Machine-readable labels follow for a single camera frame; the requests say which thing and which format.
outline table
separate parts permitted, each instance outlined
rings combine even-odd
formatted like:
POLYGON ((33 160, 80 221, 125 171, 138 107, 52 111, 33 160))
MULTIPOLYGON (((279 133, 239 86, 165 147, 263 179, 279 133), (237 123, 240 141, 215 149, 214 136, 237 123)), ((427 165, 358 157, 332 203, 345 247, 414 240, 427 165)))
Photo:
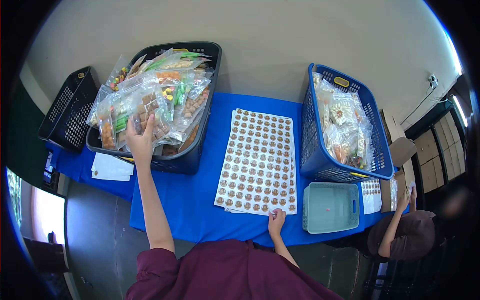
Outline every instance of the table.
MULTIPOLYGON (((291 117, 294 125, 296 165, 300 165, 301 103, 215 93, 198 173, 190 176, 152 171, 172 235, 176 239, 196 243, 209 240, 253 239, 264 246, 273 245, 268 235, 266 216, 232 214, 225 212, 223 207, 213 205, 230 132, 231 112, 236 108, 291 117)), ((297 179, 297 214, 287 216, 282 229, 286 245, 309 244, 351 235, 363 231, 386 215, 381 213, 364 215, 360 192, 360 222, 357 228, 326 234, 309 234, 301 226, 302 199, 303 190, 312 180, 300 176, 298 169, 297 179)), ((135 184, 133 191, 130 226, 145 230, 138 183, 135 184)))
POLYGON ((130 181, 100 180, 92 178, 92 164, 95 152, 84 146, 80 154, 71 153, 57 146, 47 143, 47 148, 52 150, 51 165, 60 173, 80 183, 86 183, 98 189, 104 190, 132 201, 133 189, 137 181, 137 170, 134 168, 130 181))

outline sticker sheet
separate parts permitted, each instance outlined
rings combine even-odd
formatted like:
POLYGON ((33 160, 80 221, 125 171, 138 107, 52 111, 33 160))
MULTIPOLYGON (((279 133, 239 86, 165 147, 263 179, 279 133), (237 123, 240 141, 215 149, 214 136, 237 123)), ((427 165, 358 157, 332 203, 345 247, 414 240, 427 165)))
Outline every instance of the sticker sheet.
POLYGON ((379 212, 382 208, 379 180, 363 181, 361 183, 361 193, 363 196, 363 213, 368 215, 379 212))
POLYGON ((214 204, 234 213, 297 212, 292 119, 236 109, 214 204))

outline blue plastic basket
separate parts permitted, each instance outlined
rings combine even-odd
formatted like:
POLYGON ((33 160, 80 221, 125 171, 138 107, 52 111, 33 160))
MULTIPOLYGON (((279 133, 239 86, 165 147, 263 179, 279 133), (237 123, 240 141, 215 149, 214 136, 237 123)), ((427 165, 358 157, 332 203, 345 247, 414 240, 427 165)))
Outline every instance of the blue plastic basket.
POLYGON ((355 183, 375 178, 389 180, 392 178, 394 169, 392 157, 385 131, 380 119, 375 98, 372 92, 362 83, 355 79, 323 65, 310 64, 308 67, 309 83, 305 100, 303 101, 301 120, 301 156, 300 174, 319 181, 336 181, 355 183), (320 116, 318 115, 317 99, 313 87, 312 72, 321 74, 334 87, 344 92, 358 92, 365 114, 373 125, 372 145, 375 147, 372 171, 343 165, 336 161, 325 148, 324 138, 320 130, 320 116), (340 86, 335 80, 343 79, 348 81, 346 86, 340 86))
POLYGON ((329 233, 357 228, 360 221, 356 184, 311 182, 303 191, 302 228, 329 233))

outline maroon shirt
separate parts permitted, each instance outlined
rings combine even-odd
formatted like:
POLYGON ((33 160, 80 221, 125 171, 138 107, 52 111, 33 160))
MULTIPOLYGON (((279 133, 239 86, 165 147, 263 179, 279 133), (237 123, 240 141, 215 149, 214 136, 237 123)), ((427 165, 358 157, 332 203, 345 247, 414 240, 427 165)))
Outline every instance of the maroon shirt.
POLYGON ((150 249, 138 255, 137 268, 127 299, 342 299, 251 240, 201 243, 179 260, 150 249))

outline floor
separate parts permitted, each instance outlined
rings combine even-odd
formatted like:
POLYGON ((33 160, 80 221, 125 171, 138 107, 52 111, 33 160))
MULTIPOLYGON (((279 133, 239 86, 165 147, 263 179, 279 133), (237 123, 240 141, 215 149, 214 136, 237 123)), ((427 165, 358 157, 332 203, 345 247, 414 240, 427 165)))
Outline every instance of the floor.
MULTIPOLYGON (((145 232, 129 226, 130 202, 94 187, 70 183, 66 248, 70 272, 81 299, 123 299, 135 282, 136 256, 149 248, 145 232)), ((176 255, 194 243, 175 240, 176 255)), ((289 247, 315 280, 345 299, 359 299, 368 262, 352 248, 323 243, 289 247)))

